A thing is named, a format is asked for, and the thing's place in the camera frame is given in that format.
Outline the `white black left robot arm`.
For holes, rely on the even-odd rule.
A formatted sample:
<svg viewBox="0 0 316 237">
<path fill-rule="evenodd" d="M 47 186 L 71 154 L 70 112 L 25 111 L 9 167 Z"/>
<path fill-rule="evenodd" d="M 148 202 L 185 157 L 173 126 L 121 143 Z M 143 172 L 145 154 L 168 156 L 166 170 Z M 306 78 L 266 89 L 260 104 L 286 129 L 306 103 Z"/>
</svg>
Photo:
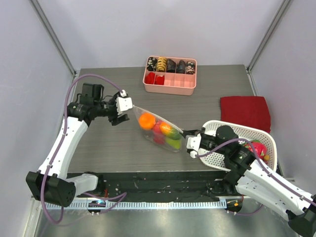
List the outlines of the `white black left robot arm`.
<svg viewBox="0 0 316 237">
<path fill-rule="evenodd" d="M 67 177 L 76 147 L 95 118 L 107 117 L 113 126 L 129 120 L 126 111 L 133 108 L 133 103 L 126 91 L 117 92 L 108 101 L 103 99 L 103 91 L 101 84 L 84 83 L 76 101 L 67 105 L 67 115 L 49 155 L 36 172 L 26 176 L 36 200 L 68 207 L 76 196 L 85 192 L 94 197 L 104 193 L 101 175 L 86 172 L 74 178 Z"/>
</svg>

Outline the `green pear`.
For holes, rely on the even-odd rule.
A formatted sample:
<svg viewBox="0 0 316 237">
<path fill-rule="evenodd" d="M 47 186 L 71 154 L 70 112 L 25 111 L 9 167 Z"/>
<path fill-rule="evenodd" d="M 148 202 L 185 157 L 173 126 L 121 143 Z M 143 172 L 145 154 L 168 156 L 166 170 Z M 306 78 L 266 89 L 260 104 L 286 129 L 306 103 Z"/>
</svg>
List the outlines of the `green pear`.
<svg viewBox="0 0 316 237">
<path fill-rule="evenodd" d="M 166 138 L 165 141 L 173 149 L 176 149 L 176 150 L 181 149 L 181 146 L 182 146 L 181 139 L 174 140 L 174 139 L 171 139 L 171 138 Z"/>
</svg>

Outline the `orange green mango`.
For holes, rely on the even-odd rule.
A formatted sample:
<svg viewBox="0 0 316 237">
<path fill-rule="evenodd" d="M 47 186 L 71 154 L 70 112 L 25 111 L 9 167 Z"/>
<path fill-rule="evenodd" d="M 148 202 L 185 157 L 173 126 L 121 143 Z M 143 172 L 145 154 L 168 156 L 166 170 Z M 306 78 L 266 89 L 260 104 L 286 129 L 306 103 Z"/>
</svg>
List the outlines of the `orange green mango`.
<svg viewBox="0 0 316 237">
<path fill-rule="evenodd" d="M 171 126 L 170 124 L 166 123 L 166 122 L 162 122 L 159 125 L 160 131 L 162 132 L 163 135 L 165 135 L 166 137 L 172 139 L 172 140 L 179 140 L 181 139 L 181 134 L 180 132 L 174 128 L 173 126 Z"/>
</svg>

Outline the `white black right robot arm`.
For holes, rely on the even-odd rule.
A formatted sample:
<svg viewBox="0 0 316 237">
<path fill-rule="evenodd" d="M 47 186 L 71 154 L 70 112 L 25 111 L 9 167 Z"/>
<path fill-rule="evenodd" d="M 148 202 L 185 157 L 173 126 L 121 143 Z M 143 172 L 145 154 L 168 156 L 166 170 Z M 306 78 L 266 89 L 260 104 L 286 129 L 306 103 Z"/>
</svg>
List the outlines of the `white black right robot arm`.
<svg viewBox="0 0 316 237">
<path fill-rule="evenodd" d="M 276 173 L 277 149 L 271 135 L 218 120 L 180 133 L 192 158 L 226 172 L 225 193 L 248 196 L 272 209 L 302 237 L 315 235 L 316 197 Z"/>
</svg>

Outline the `clear polka dot zip bag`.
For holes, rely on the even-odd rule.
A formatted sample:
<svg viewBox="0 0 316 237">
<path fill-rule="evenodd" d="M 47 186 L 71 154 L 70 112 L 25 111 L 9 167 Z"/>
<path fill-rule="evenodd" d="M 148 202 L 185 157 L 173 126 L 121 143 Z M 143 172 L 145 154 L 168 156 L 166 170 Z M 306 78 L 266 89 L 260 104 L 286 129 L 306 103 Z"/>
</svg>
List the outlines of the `clear polka dot zip bag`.
<svg viewBox="0 0 316 237">
<path fill-rule="evenodd" d="M 163 117 L 138 106 L 134 106 L 133 111 L 146 139 L 173 152 L 181 150 L 182 129 Z"/>
</svg>

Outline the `orange tangerine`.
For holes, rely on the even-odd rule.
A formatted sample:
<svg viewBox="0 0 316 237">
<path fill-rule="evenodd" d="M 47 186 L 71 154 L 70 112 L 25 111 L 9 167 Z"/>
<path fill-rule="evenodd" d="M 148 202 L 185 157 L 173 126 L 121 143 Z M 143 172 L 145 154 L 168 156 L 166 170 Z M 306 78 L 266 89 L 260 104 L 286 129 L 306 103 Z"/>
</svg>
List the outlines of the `orange tangerine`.
<svg viewBox="0 0 316 237">
<path fill-rule="evenodd" d="M 150 113 L 142 113 L 138 122 L 143 130 L 151 130 L 156 124 L 156 118 Z"/>
</svg>

